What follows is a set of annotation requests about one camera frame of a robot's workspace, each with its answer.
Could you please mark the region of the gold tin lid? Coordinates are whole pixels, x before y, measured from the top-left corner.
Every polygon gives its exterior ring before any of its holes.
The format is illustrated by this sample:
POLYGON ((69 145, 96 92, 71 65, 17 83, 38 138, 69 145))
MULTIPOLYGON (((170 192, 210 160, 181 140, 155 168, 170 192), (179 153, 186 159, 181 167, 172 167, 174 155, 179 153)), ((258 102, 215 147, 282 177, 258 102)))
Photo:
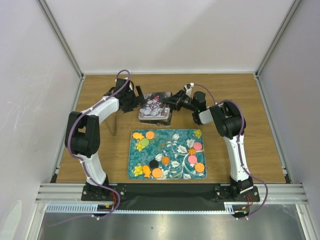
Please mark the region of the gold tin lid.
POLYGON ((139 110, 140 121, 167 120, 170 115, 170 108, 163 102, 164 98, 172 96, 171 91, 145 93, 146 104, 139 110))

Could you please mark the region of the gold cookie tin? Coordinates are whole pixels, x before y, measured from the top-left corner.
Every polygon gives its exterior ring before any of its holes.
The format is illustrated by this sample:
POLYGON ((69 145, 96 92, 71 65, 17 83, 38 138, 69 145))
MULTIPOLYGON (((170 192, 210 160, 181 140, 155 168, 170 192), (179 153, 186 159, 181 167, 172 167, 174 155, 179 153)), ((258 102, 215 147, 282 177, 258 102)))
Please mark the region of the gold cookie tin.
POLYGON ((142 124, 147 124, 147 125, 169 127, 171 125, 171 119, 172 119, 172 114, 170 113, 167 119, 155 119, 155 120, 143 119, 143 120, 140 120, 140 122, 142 124))

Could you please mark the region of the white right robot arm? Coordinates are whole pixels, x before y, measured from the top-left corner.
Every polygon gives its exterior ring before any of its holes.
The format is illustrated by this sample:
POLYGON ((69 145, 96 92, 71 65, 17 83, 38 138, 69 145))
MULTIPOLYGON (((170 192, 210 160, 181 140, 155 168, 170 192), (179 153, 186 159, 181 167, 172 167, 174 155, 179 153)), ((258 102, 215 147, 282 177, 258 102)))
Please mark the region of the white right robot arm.
POLYGON ((244 133, 246 120, 240 107, 232 100, 224 100, 207 106, 206 94, 196 91, 193 97, 180 90, 175 95, 162 100, 170 109, 181 108, 192 111, 193 121, 198 125, 214 123, 218 134, 224 139, 230 161, 230 195, 242 201, 253 189, 253 177, 246 162, 244 133))

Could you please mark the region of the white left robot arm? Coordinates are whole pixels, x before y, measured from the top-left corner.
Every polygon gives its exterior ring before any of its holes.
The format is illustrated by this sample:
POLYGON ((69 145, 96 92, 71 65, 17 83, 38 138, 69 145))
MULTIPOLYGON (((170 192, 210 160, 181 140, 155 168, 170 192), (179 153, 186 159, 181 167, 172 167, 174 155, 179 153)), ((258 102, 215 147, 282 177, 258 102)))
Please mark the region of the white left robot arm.
POLYGON ((98 154, 101 143, 100 125, 119 110, 131 112, 145 103, 140 85, 135 86, 128 78, 117 78, 115 87, 97 103, 80 112, 72 111, 68 116, 65 147, 72 158, 79 160, 86 182, 94 186, 92 194, 98 200, 105 200, 110 194, 107 174, 98 154))

